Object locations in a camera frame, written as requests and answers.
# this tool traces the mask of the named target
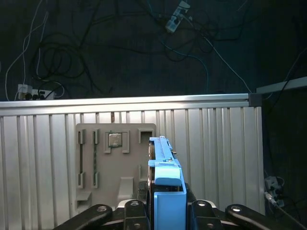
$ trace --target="tangled wires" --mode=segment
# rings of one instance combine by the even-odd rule
[[[36,71],[35,64],[37,60],[39,64],[40,59],[41,67],[44,68],[44,74],[38,74],[38,71]],[[60,79],[65,78],[68,80],[75,80],[83,75],[88,78],[92,92],[94,92],[93,89],[95,88],[101,94],[104,94],[103,91],[94,83],[78,45],[73,39],[62,33],[52,33],[46,35],[42,39],[31,59],[30,72],[34,79],[44,81],[44,83],[38,88],[38,95],[41,87],[47,83],[59,84],[58,81]]]

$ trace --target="dark wall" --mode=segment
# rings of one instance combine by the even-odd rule
[[[22,51],[23,40],[29,32],[37,2],[6,2],[2,0],[0,8],[1,34],[3,35],[0,38],[2,85],[4,85],[4,76],[8,66]],[[173,62],[163,52],[148,55],[111,47],[120,46],[139,51],[156,52],[164,50],[164,46],[158,40],[157,32],[159,32],[161,39],[166,39],[167,45],[170,47],[176,47],[195,36],[195,31],[186,21],[182,22],[180,29],[174,35],[165,33],[163,26],[176,8],[177,0],[165,1],[164,6],[162,0],[152,1],[154,15],[155,17],[160,16],[159,20],[163,25],[162,27],[158,26],[152,17],[145,14],[144,9],[135,0],[118,0],[118,8],[116,2],[115,0],[102,1],[96,18],[107,15],[116,15],[116,17],[101,24],[93,25],[86,37],[85,44],[78,50],[80,55],[84,57],[93,82],[103,93],[95,87],[91,90],[91,84],[86,74],[76,79],[66,79],[61,75],[48,78],[63,83],[72,98],[247,92],[244,84],[214,51],[209,54],[200,51],[199,45],[205,50],[210,48],[208,43],[201,39],[199,42],[187,44],[178,51],[186,54],[193,44],[190,54],[200,58],[208,69],[208,92],[206,91],[208,79],[206,71],[201,62],[195,58],[188,57],[181,62]],[[45,35],[55,32],[64,33],[72,38],[78,46],[96,3],[97,1],[94,0],[49,0],[47,4],[43,1],[38,10],[34,27],[41,24],[44,14],[48,10],[49,19]],[[275,2],[253,0],[246,2],[245,0],[195,0],[189,1],[189,3],[191,10],[188,12],[188,16],[192,16],[198,22],[205,23],[205,28],[215,29],[211,34],[214,34],[216,39],[230,39],[230,41],[214,41],[214,46],[228,64],[246,81],[251,90],[254,90],[258,85],[262,85],[263,80],[271,79],[272,72],[276,69],[284,72],[285,70],[280,68],[280,66],[285,66],[284,63],[289,65],[288,57],[281,62],[276,60],[280,56],[276,53],[276,50],[281,48],[280,44],[271,47],[266,46],[267,43],[274,43],[274,40],[278,37],[278,34],[275,34],[274,31],[278,30],[279,27],[285,27],[285,25],[279,25],[276,14],[289,6],[284,7],[275,4]],[[139,15],[124,16],[128,12],[137,12]],[[291,24],[289,17],[287,15],[285,20],[288,21],[288,24]],[[242,33],[240,33],[240,27],[223,29],[241,25],[243,20],[245,20],[245,25]],[[26,83],[36,88],[42,84],[42,81],[32,78],[33,71],[29,69],[29,65],[39,44],[40,34],[41,28],[33,32],[30,46],[25,54]],[[295,38],[293,31],[284,33],[284,35],[290,43],[293,42]],[[61,35],[54,35],[48,38],[46,42],[68,43],[68,40]],[[293,56],[296,53],[296,47],[291,46],[284,50],[284,53],[285,56]],[[60,70],[64,70],[68,67],[70,59],[65,54],[61,55]],[[173,52],[169,52],[169,55],[174,59],[183,58],[183,56]],[[46,65],[48,67],[50,67],[51,56],[51,52],[46,54]],[[72,53],[71,58],[72,66],[69,75],[74,76],[82,69],[82,64],[74,53]],[[55,59],[58,64],[60,55],[56,56]],[[46,72],[43,61],[41,61],[39,73],[46,74]],[[8,75],[8,91],[11,100],[13,100],[17,90],[17,84],[22,83],[22,81],[23,64],[21,58]],[[51,83],[44,85],[42,89],[52,90],[56,87],[56,84]],[[4,91],[1,91],[0,97],[4,100],[3,93]]]

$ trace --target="white corrugated panel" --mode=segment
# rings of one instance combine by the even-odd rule
[[[232,101],[215,108],[199,100],[177,108],[181,102],[139,111],[130,105],[76,114],[56,106],[0,112],[0,230],[52,229],[76,215],[77,123],[154,123],[170,139],[198,199],[221,210],[240,203],[264,213],[261,108],[232,107]]]

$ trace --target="blue bracket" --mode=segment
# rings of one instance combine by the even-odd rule
[[[154,143],[155,160],[148,165],[155,167],[156,185],[180,186],[179,192],[154,193],[154,230],[186,229],[187,190],[179,161],[174,158],[172,147],[165,137],[150,138]]]

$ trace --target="power strip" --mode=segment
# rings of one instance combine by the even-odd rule
[[[283,200],[278,199],[278,195],[280,195],[280,193],[277,192],[282,191],[283,188],[278,184],[277,178],[275,176],[269,176],[264,179],[264,183],[268,193],[274,197],[279,207],[283,207],[284,202]]]
[[[40,98],[38,97],[38,89],[33,89],[31,85],[18,84],[18,92],[18,99],[20,101],[40,100]],[[56,95],[50,90],[39,90],[39,94],[41,96],[44,96],[44,100],[54,100]]]
[[[167,22],[165,28],[168,32],[174,33],[178,28],[179,24],[183,19],[183,15],[185,15],[190,8],[190,5],[187,4],[185,1],[181,1],[178,5],[177,9],[173,13],[171,19]]]
[[[39,94],[44,96],[44,97],[48,96],[44,100],[54,100],[55,93],[51,92],[51,90],[39,90]],[[34,96],[34,95],[38,95],[37,89],[32,89],[32,96]]]

